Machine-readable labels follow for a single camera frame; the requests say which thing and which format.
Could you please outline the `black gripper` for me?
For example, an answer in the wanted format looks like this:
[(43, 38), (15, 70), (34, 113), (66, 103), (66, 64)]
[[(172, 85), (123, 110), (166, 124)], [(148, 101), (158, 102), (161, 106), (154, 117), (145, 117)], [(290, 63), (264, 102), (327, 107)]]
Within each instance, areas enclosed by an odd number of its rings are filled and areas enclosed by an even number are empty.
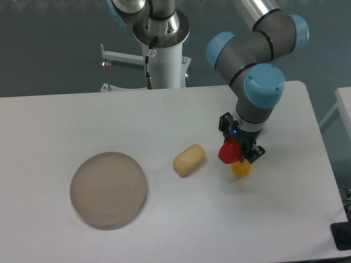
[(223, 114), (219, 119), (218, 129), (222, 132), (224, 140), (234, 138), (240, 145), (243, 153), (243, 160), (253, 164), (258, 158), (265, 154), (265, 149), (257, 145), (257, 139), (262, 131), (245, 131), (238, 127), (237, 120), (234, 120), (229, 112)]

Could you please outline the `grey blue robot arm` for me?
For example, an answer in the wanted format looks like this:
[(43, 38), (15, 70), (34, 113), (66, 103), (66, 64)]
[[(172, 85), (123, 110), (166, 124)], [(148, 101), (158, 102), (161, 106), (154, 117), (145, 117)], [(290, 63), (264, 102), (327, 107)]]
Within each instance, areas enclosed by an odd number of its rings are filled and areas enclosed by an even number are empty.
[[(148, 89), (180, 88), (185, 81), (183, 43), (190, 23), (175, 1), (108, 1), (114, 21), (132, 24), (141, 44)], [(271, 62), (306, 45), (309, 28), (299, 15), (286, 15), (275, 1), (235, 1), (251, 34), (221, 32), (207, 45), (206, 58), (237, 97), (234, 113), (219, 120), (226, 164), (253, 163), (265, 149), (257, 139), (285, 87), (284, 74)]]

